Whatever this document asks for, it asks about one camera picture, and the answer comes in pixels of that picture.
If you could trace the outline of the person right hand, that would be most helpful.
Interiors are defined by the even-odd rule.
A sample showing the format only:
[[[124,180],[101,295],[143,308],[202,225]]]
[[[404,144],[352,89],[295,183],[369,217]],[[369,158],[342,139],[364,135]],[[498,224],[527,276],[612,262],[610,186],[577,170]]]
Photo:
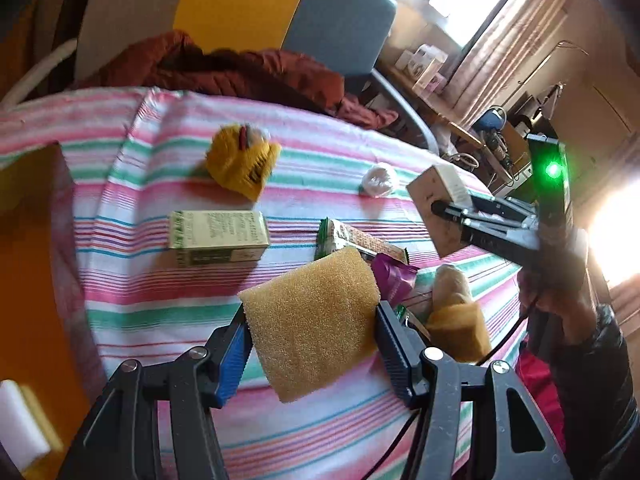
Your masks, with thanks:
[[[584,283],[579,292],[563,292],[546,289],[540,292],[536,276],[521,269],[518,272],[518,300],[522,309],[532,304],[542,312],[556,315],[562,321],[564,342],[576,346],[587,340],[597,326],[596,304],[591,295],[590,285]]]

